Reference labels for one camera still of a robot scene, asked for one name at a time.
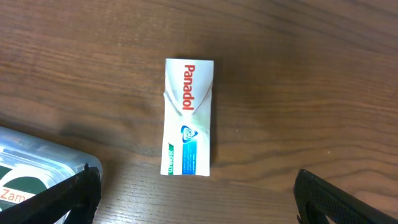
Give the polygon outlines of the clear plastic container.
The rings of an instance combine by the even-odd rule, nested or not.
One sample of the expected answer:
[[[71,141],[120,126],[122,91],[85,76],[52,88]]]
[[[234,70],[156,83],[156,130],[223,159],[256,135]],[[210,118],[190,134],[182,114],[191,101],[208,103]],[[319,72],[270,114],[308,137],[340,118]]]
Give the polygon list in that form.
[[[101,181],[103,177],[102,165],[95,156],[7,128],[1,128],[2,162],[50,166],[57,164],[71,168],[76,174],[88,164],[98,168]],[[66,218],[64,215],[55,223],[65,223]]]

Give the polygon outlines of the green round balm box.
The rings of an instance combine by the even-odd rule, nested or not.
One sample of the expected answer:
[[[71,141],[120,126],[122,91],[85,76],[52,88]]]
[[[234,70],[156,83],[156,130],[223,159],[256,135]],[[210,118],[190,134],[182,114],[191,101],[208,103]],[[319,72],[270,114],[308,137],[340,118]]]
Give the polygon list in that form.
[[[75,175],[66,166],[48,164],[6,164],[1,163],[1,211],[33,196]]]

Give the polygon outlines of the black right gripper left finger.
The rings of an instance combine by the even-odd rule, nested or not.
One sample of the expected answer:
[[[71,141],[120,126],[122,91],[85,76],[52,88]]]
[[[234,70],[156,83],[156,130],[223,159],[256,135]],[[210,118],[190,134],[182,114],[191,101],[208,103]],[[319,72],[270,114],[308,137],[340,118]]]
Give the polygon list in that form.
[[[91,224],[100,200],[100,172],[87,164],[78,174],[2,211],[1,223],[49,224],[66,215],[65,223]]]

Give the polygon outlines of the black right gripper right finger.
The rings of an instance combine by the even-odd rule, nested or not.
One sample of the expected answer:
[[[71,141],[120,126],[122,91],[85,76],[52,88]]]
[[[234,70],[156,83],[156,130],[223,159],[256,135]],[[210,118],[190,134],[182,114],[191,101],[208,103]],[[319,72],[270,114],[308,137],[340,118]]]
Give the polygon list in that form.
[[[300,169],[294,184],[300,224],[397,224],[391,216],[369,206],[315,174]]]

